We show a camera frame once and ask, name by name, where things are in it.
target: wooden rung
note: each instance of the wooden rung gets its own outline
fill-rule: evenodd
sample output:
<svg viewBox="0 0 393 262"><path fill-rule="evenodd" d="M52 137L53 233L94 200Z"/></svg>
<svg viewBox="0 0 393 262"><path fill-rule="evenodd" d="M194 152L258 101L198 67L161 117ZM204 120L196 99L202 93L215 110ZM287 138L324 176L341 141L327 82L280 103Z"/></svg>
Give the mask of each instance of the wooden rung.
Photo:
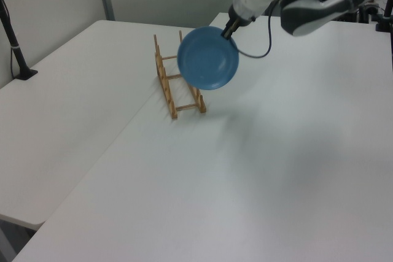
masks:
<svg viewBox="0 0 393 262"><path fill-rule="evenodd" d="M172 119L177 119L177 110L174 107L173 101L171 101L171 104L169 105L169 108L171 110L171 117L172 117Z"/></svg>
<svg viewBox="0 0 393 262"><path fill-rule="evenodd" d="M167 76L168 80L177 79L177 78L181 78L181 77L182 77L182 74L176 74L176 75Z"/></svg>
<svg viewBox="0 0 393 262"><path fill-rule="evenodd" d="M187 83L187 85L189 86L189 89L190 89L190 91L191 91L192 97L194 98L194 101L195 101L196 103L198 103L197 94L195 93L195 90L194 90L195 87L191 86L191 85L188 84L188 83Z"/></svg>
<svg viewBox="0 0 393 262"><path fill-rule="evenodd" d="M161 57L161 59L162 59L161 51L160 51L160 46L159 46L159 45L157 45L157 46L155 47L155 51L157 52L157 55L159 55L159 56Z"/></svg>
<svg viewBox="0 0 393 262"><path fill-rule="evenodd" d="M207 108L206 108L206 105L204 104L202 95L200 96L200 101L201 101L201 105L200 105L200 107L198 107L198 108L199 108L199 111L200 111L201 113L206 113Z"/></svg>
<svg viewBox="0 0 393 262"><path fill-rule="evenodd" d="M197 104L187 104L186 106L177 107L176 110L191 109L192 107L198 107Z"/></svg>
<svg viewBox="0 0 393 262"><path fill-rule="evenodd" d="M165 79L164 82L165 82L165 88L166 88L165 92L169 92L170 93L171 92L171 87L169 86L169 80Z"/></svg>
<svg viewBox="0 0 393 262"><path fill-rule="evenodd" d="M167 56L166 58L162 58L162 60L171 60L173 58L177 58L177 55L173 55L173 56Z"/></svg>

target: blue bowl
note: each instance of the blue bowl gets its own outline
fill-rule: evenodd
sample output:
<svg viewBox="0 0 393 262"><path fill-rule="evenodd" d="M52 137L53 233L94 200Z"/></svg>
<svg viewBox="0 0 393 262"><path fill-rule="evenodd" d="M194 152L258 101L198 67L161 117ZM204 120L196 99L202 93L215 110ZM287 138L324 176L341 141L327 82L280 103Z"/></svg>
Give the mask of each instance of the blue bowl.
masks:
<svg viewBox="0 0 393 262"><path fill-rule="evenodd" d="M235 75L239 53L216 27L201 27L184 38L177 53L183 78L203 90L223 87Z"/></svg>

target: gray floor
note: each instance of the gray floor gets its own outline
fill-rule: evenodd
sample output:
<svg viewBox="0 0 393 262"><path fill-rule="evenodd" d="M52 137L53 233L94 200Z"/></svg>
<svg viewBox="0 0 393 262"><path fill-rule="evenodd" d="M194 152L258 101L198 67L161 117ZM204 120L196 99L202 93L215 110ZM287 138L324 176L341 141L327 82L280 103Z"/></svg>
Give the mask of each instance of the gray floor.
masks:
<svg viewBox="0 0 393 262"><path fill-rule="evenodd" d="M11 262L34 233L30 229L0 220L0 262Z"/></svg>

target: table surface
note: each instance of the table surface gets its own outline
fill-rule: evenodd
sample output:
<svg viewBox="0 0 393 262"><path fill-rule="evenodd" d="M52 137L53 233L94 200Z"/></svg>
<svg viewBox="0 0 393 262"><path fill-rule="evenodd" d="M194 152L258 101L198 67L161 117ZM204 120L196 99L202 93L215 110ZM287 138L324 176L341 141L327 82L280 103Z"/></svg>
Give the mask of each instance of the table surface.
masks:
<svg viewBox="0 0 393 262"><path fill-rule="evenodd" d="M0 219L53 214L155 91L153 35L173 55L178 30L99 21L0 90Z"/></svg>
<svg viewBox="0 0 393 262"><path fill-rule="evenodd" d="M172 120L156 79L15 262L391 261L390 35L331 22L294 38L277 18L272 30L268 57L241 57L203 92L204 115ZM263 52L267 18L235 39ZM190 99L177 83L175 102Z"/></svg>

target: black cable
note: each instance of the black cable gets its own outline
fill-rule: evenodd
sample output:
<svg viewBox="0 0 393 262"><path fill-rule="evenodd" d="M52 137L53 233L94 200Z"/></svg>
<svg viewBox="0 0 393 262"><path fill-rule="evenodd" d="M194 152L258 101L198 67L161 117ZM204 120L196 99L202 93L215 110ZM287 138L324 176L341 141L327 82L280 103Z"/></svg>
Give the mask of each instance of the black cable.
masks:
<svg viewBox="0 0 393 262"><path fill-rule="evenodd" d="M270 12L269 12L269 19L268 19L268 31L269 31L269 49L268 51L264 54L264 55L259 55L259 56L254 56L254 55L249 55L248 53L245 53L244 51L240 50L237 48L236 44L233 43L232 39L230 39L230 43L232 44L232 46L242 55L248 57L248 58L264 58L266 57L271 50L271 15L273 14L273 10L276 7L276 5L280 2L280 0L275 0L275 2L273 3L273 5L271 6Z"/></svg>
<svg viewBox="0 0 393 262"><path fill-rule="evenodd" d="M12 76L12 78L13 79L15 79L15 76L14 76L14 70L12 69L12 49L11 49L11 76Z"/></svg>
<svg viewBox="0 0 393 262"><path fill-rule="evenodd" d="M2 3L2 4L4 5L4 7L6 8L7 16L8 16L8 19L10 20L10 12L8 11L8 7L7 7L6 2L5 2L4 0L1 0L1 3Z"/></svg>

